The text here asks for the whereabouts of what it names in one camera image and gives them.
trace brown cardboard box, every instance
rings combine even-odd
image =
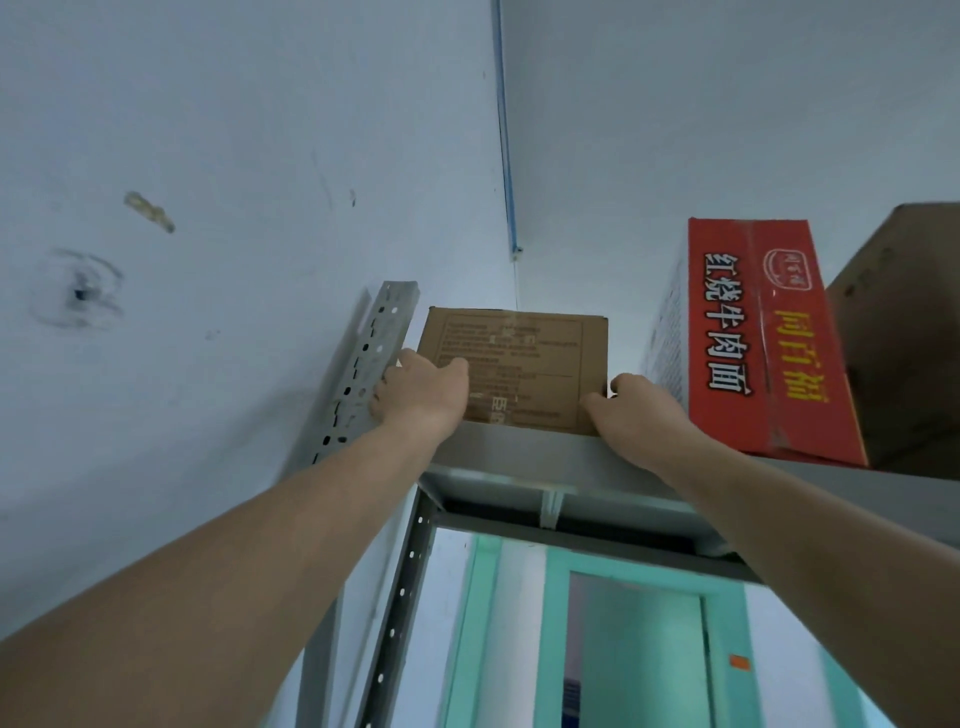
[[[419,353],[470,363],[466,419],[595,435],[580,397],[607,394],[607,319],[479,308],[435,308]]]
[[[828,294],[871,463],[960,478],[960,203],[894,209]]]

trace door frame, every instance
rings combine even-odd
[[[558,637],[566,636],[573,572],[702,597],[715,728],[762,728],[742,582],[590,556],[555,546],[547,549],[534,728],[558,728],[563,720],[566,639]]]

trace orange sticker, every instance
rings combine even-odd
[[[743,657],[742,655],[731,655],[730,656],[730,667],[735,667],[736,669],[745,669],[750,670],[750,658]]]

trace wall stain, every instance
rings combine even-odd
[[[30,313],[57,328],[112,328],[123,318],[117,303],[123,274],[97,255],[53,250],[40,261]]]
[[[320,163],[317,161],[317,150],[310,151],[310,160],[313,162],[313,168],[317,170],[317,178],[320,181],[320,188],[324,191],[326,197],[326,208],[333,212],[333,195],[330,193],[330,185],[326,183],[324,173],[320,171]]]
[[[124,195],[123,204],[139,212],[152,223],[161,226],[167,232],[173,232],[177,229],[174,221],[171,220],[163,207],[151,205],[139,192],[128,192]]]

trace chinese characters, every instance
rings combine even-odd
[[[716,302],[716,310],[708,311],[707,318],[719,325],[719,331],[708,331],[710,345],[707,348],[707,366],[710,369],[710,389],[736,392],[750,396],[753,390],[747,380],[747,363],[744,355],[750,346],[743,341],[743,333],[737,331],[747,320],[742,305],[743,284],[739,279],[736,264],[739,258],[729,253],[704,255],[704,300]]]
[[[792,400],[829,402],[810,314],[797,311],[774,311],[774,314],[779,323],[780,361],[791,365],[783,371],[786,396]]]

